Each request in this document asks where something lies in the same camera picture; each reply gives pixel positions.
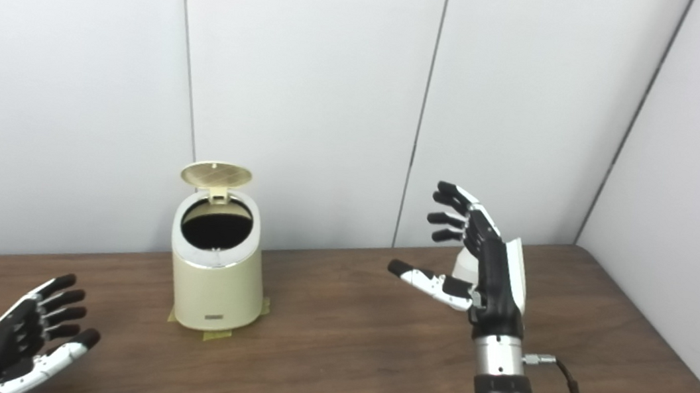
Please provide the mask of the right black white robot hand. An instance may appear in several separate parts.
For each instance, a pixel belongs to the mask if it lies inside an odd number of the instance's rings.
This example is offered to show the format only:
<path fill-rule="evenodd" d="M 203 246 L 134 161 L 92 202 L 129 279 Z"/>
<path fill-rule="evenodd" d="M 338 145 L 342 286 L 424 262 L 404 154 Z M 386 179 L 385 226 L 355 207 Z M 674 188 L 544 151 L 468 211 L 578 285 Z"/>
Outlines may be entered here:
<path fill-rule="evenodd" d="M 388 263 L 388 271 L 452 309 L 467 312 L 474 339 L 523 339 L 520 308 L 526 297 L 526 279 L 521 242 L 505 241 L 486 207 L 460 186 L 441 181 L 433 200 L 453 212 L 437 211 L 427 216 L 430 224 L 445 225 L 445 229 L 433 233 L 432 239 L 437 243 L 461 241 L 464 250 L 476 258 L 477 281 L 437 275 L 398 259 Z"/>

